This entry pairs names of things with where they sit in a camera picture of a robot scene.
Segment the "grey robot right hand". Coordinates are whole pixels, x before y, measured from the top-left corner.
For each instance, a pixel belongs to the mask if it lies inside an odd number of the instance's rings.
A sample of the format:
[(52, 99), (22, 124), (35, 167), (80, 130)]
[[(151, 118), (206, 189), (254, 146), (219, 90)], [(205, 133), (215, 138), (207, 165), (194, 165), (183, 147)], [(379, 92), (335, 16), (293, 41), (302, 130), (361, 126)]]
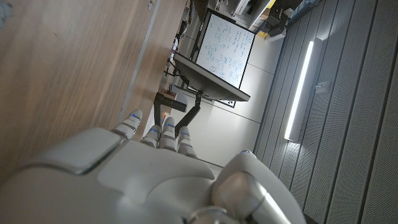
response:
[(174, 122), (133, 139), (133, 111), (114, 129), (82, 131), (1, 184), (2, 223), (305, 223), (287, 187), (248, 150), (218, 174)]

